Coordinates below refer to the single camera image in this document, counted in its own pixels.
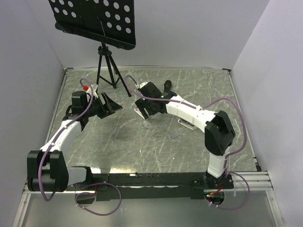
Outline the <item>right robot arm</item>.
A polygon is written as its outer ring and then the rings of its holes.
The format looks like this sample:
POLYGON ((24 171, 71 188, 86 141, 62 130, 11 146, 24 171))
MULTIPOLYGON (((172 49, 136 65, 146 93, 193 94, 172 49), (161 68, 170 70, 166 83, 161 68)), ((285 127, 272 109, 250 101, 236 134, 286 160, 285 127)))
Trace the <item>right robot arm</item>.
POLYGON ((161 92, 152 82, 135 83, 139 97, 135 111, 145 120, 158 113, 171 114, 184 120, 184 125, 200 129, 205 135, 205 147, 210 152, 207 183, 218 188, 223 183, 224 162, 235 137, 235 131, 224 111, 214 112, 192 104, 171 91, 171 82, 161 92))

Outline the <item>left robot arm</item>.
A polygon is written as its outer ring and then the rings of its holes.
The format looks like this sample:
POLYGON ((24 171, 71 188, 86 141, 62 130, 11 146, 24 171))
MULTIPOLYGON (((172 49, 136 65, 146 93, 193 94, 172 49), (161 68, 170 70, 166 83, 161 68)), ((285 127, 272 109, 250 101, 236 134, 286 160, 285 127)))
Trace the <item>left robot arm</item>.
POLYGON ((88 166, 67 167, 68 150, 84 130, 89 118, 103 119, 121 110, 106 93, 89 99, 85 91, 76 91, 71 96, 71 105, 66 110, 61 126, 53 137, 39 150, 27 155, 27 186, 32 192, 63 192, 69 185, 77 184, 88 190, 94 179, 88 166))

